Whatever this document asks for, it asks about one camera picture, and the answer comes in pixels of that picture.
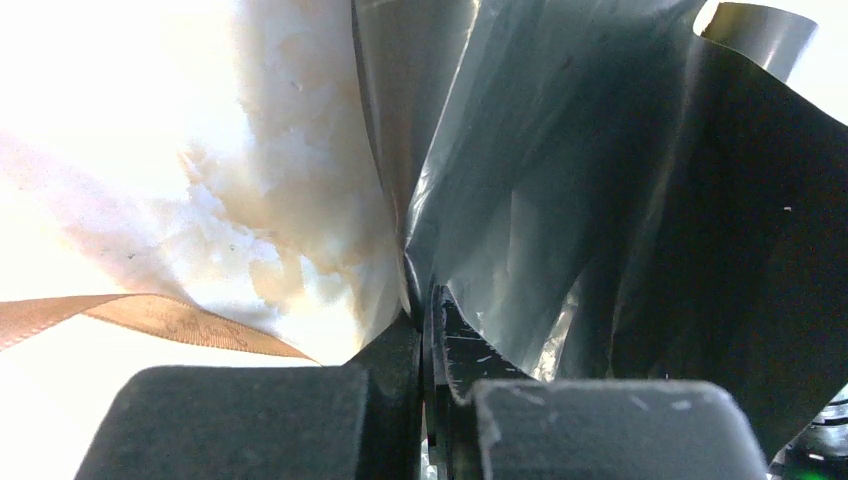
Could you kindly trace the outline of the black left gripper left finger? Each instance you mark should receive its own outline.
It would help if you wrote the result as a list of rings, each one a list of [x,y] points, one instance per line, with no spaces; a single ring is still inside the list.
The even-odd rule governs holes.
[[[421,339],[406,315],[340,366],[167,366],[116,395],[81,479],[415,479]]]

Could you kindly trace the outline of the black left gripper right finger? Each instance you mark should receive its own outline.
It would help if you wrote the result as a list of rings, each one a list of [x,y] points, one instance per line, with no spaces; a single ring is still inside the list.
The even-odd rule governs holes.
[[[429,458],[442,479],[763,479],[749,422],[716,385],[543,383],[468,325],[449,289],[423,323]]]

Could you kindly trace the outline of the flower bouquet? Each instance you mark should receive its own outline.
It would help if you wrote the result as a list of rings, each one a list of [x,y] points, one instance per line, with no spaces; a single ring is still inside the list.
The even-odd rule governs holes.
[[[530,370],[698,379],[775,455],[847,381],[847,128],[695,34],[698,1],[357,1],[416,320]]]

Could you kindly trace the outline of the beige ribbon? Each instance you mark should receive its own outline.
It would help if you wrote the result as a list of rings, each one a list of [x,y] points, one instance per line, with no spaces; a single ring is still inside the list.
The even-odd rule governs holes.
[[[1,348],[77,315],[181,344],[314,361],[290,344],[224,316],[169,296],[136,293],[3,301]]]

